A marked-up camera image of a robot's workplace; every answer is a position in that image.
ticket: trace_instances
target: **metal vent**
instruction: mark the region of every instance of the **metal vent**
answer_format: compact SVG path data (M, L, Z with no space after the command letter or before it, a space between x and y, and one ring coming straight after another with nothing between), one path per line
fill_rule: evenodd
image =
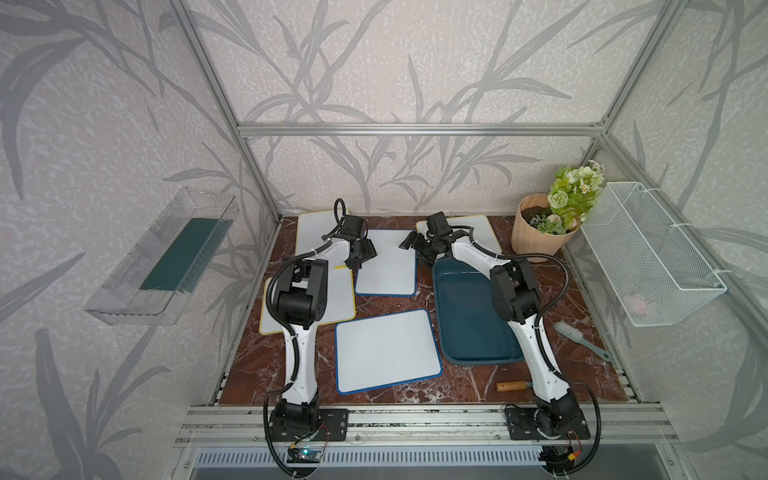
M323 465L332 467L414 467L476 466L476 465L543 465L538 460L541 447L533 445L506 446L424 446L424 447L363 447L330 446ZM280 453L283 461L287 454ZM195 467L271 467L274 462L264 447L200 449Z

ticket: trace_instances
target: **blue tray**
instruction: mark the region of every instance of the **blue tray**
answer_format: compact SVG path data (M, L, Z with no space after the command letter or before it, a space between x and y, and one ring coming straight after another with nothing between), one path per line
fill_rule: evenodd
M500 365L523 360L515 334L496 314L491 282L464 262L443 258L432 268L443 356L456 365Z

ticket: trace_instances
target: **clear plastic container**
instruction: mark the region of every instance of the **clear plastic container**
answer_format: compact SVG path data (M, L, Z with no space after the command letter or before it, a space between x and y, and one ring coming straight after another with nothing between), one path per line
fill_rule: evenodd
M239 212L234 195L182 188L85 311L110 325L174 325Z

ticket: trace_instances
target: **green flower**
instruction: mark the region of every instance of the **green flower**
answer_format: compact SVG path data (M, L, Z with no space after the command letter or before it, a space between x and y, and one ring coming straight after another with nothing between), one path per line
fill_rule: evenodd
M568 194L565 193L565 190L558 190L552 195L548 195L547 201L552 208L562 208L568 205Z

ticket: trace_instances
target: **white wire basket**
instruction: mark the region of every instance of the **white wire basket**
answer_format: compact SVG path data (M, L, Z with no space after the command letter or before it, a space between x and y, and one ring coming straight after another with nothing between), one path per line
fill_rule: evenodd
M607 183L581 230L635 326L677 323L727 289L643 184Z

